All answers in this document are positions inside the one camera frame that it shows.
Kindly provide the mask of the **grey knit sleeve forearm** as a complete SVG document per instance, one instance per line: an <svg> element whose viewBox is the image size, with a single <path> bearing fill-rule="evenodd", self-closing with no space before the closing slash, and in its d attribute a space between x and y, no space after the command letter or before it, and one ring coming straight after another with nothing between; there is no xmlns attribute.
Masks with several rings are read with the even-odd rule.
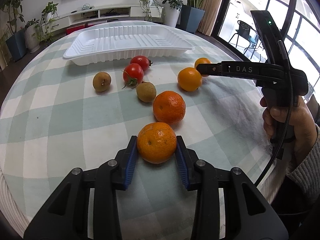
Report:
<svg viewBox="0 0 320 240"><path fill-rule="evenodd" d="M314 135L299 142L295 164L287 168L287 176L296 183L312 202L319 197L319 126Z"/></svg>

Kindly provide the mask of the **person's right hand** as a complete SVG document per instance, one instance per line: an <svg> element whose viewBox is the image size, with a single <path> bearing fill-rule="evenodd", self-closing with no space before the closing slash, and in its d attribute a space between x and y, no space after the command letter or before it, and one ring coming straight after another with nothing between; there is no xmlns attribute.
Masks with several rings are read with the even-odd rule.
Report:
<svg viewBox="0 0 320 240"><path fill-rule="evenodd" d="M284 107L264 110L263 128L269 139L276 131L276 122L285 122L287 111L288 109ZM308 156L318 137L316 124L302 97L298 98L297 107L292 109L289 124L294 127L296 136L294 153L296 163L299 165Z"/></svg>

